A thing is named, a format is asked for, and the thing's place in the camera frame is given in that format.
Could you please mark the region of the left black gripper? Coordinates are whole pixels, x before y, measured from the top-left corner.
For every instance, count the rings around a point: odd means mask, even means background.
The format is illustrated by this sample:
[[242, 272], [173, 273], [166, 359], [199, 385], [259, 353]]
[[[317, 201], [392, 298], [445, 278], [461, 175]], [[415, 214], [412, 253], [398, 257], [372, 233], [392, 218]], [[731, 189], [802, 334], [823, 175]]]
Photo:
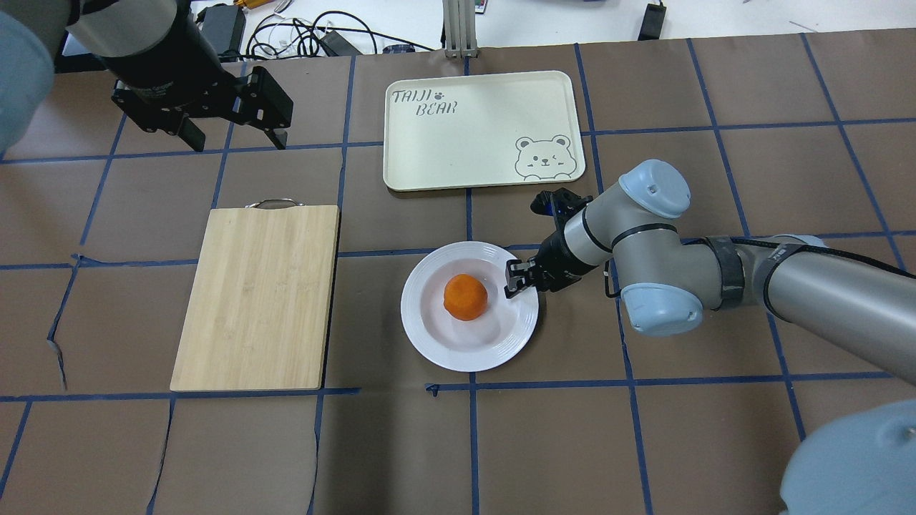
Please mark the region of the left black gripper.
[[115, 14], [114, 27], [111, 100], [141, 130], [166, 132], [203, 152], [206, 134], [194, 118], [222, 118], [287, 149], [294, 105], [287, 92], [265, 67], [245, 77], [227, 72], [189, 11], [127, 11]]

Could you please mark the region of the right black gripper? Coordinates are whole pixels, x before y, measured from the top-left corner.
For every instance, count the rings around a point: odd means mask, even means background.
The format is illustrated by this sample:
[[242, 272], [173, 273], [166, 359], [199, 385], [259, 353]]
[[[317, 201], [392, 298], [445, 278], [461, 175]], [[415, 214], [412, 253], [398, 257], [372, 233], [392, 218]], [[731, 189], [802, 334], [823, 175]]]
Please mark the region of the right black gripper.
[[582, 276], [595, 269], [595, 266], [575, 257], [564, 235], [567, 222], [592, 201], [593, 196], [582, 197], [566, 188], [543, 190], [535, 196], [530, 203], [531, 212], [550, 216], [555, 231], [541, 243], [534, 257], [507, 261], [507, 286], [504, 287], [507, 299], [514, 299], [530, 288], [556, 293], [578, 283]]

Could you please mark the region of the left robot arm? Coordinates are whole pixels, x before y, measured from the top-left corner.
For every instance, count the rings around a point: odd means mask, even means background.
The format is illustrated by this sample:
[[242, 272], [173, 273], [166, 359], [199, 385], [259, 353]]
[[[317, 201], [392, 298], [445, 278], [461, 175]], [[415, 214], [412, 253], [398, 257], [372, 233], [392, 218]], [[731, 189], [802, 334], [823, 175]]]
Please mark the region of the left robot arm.
[[4, 1], [1, 147], [25, 136], [52, 90], [54, 62], [71, 34], [115, 78], [112, 102], [141, 130], [202, 151], [196, 119], [220, 118], [287, 147], [293, 101], [271, 73], [227, 72], [187, 1]]

